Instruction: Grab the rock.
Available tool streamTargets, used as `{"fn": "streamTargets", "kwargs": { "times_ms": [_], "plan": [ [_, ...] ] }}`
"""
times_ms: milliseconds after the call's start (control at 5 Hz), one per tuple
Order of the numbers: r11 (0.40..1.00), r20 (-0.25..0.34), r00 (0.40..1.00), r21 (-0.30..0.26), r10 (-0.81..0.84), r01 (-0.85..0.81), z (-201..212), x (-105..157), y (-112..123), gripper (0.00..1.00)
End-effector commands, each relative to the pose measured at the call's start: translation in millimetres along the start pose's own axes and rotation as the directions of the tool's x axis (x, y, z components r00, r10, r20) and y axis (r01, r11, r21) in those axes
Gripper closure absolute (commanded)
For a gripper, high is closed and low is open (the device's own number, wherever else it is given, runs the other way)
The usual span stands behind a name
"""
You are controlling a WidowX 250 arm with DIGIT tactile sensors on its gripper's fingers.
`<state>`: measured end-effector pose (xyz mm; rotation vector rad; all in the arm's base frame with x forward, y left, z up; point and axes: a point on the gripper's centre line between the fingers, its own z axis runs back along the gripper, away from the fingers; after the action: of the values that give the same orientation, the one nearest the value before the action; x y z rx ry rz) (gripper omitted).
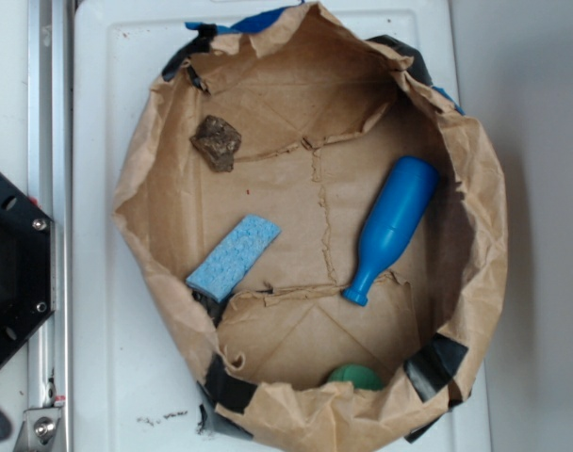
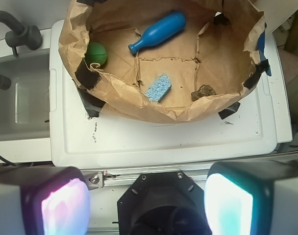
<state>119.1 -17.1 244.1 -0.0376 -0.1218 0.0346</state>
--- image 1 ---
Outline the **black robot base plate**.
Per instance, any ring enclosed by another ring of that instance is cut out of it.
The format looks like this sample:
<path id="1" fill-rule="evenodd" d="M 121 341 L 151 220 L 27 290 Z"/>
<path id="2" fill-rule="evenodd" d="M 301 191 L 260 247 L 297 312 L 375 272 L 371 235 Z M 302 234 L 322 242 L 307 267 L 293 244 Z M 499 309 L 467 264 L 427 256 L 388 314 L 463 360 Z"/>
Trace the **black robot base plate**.
<path id="1" fill-rule="evenodd" d="M 0 369 L 52 314 L 53 224 L 0 172 Z"/>

